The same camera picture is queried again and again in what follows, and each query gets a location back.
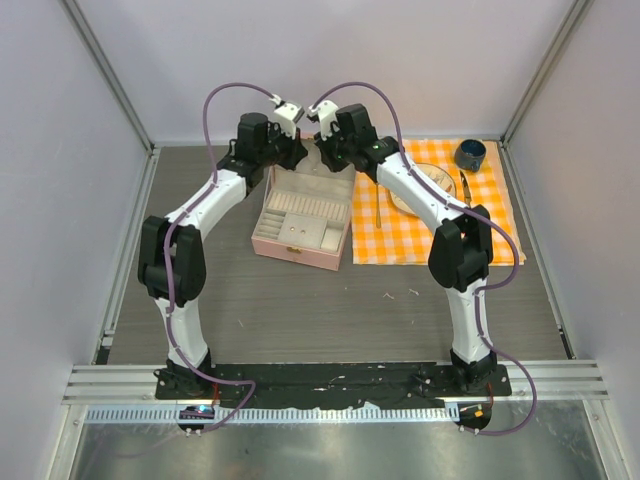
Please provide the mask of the pink jewelry box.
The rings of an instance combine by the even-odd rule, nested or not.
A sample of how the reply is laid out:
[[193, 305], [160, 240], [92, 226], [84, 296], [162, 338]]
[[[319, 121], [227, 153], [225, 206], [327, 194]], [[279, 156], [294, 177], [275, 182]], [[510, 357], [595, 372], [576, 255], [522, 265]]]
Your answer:
[[[268, 170], [252, 246], [259, 256], [336, 271], [351, 223], [356, 172], [351, 165], [342, 172], [330, 172], [312, 139], [305, 138], [303, 143], [308, 155], [295, 171], [280, 166]], [[320, 249], [328, 227], [342, 231], [337, 252]]]

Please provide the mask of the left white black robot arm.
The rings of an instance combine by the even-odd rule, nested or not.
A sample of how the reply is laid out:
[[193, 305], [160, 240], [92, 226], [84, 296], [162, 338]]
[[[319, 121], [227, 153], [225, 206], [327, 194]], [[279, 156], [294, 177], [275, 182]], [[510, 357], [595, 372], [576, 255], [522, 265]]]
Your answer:
[[203, 242], [213, 227], [262, 181], [266, 168], [289, 170], [306, 157], [297, 126], [303, 109], [286, 103], [271, 117], [241, 116], [237, 134], [210, 179], [182, 206], [142, 225], [138, 280], [160, 310], [169, 353], [155, 371], [159, 399], [200, 399], [216, 384], [198, 298], [207, 269]]

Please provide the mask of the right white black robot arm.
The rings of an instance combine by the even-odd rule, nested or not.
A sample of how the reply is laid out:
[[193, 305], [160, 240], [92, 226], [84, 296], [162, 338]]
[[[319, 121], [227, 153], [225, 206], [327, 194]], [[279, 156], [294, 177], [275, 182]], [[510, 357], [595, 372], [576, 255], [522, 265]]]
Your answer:
[[396, 139], [378, 136], [363, 105], [323, 101], [308, 117], [320, 126], [314, 141], [331, 171], [353, 166], [399, 197], [431, 232], [428, 268], [446, 292], [453, 326], [451, 380], [465, 395], [483, 390], [497, 366], [485, 335], [483, 289], [493, 259], [488, 211], [467, 208], [422, 172]]

